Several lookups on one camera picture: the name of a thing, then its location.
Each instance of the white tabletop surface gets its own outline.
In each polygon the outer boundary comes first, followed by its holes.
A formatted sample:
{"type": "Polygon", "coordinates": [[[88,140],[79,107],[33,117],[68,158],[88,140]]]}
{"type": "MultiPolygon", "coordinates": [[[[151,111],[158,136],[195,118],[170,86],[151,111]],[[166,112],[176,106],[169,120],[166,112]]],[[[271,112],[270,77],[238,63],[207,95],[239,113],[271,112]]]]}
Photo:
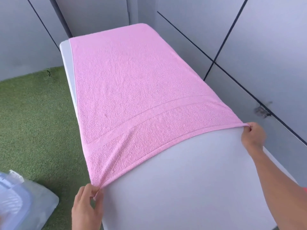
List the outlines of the white tabletop surface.
{"type": "MultiPolygon", "coordinates": [[[[60,49],[77,115],[69,41],[62,42],[60,49]]],[[[242,130],[212,131],[182,141],[108,185],[104,191],[104,228],[273,229],[276,223],[255,165],[241,144],[242,130]]]]}

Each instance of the green artificial turf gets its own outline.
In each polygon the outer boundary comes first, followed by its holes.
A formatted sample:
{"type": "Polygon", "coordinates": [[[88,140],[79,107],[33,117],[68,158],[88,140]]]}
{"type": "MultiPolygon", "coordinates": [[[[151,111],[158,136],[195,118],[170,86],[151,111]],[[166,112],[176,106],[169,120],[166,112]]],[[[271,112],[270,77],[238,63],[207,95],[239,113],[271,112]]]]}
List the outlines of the green artificial turf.
{"type": "Polygon", "coordinates": [[[64,68],[48,71],[0,82],[0,171],[14,170],[59,196],[43,229],[68,230],[89,175],[64,68]]]}

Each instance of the pink towel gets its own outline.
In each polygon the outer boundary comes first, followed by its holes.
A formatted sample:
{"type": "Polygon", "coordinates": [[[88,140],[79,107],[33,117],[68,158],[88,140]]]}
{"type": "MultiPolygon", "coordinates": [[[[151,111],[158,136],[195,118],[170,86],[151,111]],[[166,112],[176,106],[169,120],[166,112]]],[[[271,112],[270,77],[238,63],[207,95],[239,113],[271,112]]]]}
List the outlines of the pink towel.
{"type": "Polygon", "coordinates": [[[70,44],[93,185],[104,187],[190,137],[245,125],[146,24],[71,38],[70,44]]]}

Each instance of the person's left hand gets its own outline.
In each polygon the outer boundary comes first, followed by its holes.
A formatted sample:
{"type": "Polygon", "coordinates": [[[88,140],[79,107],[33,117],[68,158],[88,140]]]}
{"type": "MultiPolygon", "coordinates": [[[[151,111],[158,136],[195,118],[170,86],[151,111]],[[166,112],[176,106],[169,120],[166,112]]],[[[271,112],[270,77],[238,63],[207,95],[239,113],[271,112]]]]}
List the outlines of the person's left hand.
{"type": "Polygon", "coordinates": [[[71,210],[72,230],[99,230],[103,216],[103,193],[99,187],[87,184],[79,189],[71,210]],[[96,196],[95,209],[90,201],[96,196]]]}

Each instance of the person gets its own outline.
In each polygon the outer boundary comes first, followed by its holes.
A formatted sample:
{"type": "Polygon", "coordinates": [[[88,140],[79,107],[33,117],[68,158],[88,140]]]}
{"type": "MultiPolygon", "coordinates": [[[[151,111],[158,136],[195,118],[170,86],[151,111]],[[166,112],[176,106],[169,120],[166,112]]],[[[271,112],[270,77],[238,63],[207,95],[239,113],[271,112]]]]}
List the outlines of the person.
{"type": "MultiPolygon", "coordinates": [[[[307,192],[285,175],[263,152],[266,134],[257,123],[244,127],[241,141],[253,159],[264,198],[280,230],[307,229],[307,192]]],[[[87,184],[80,188],[72,208],[72,230],[99,230],[103,193],[87,184]],[[90,199],[96,197],[96,207],[90,199]]]]}

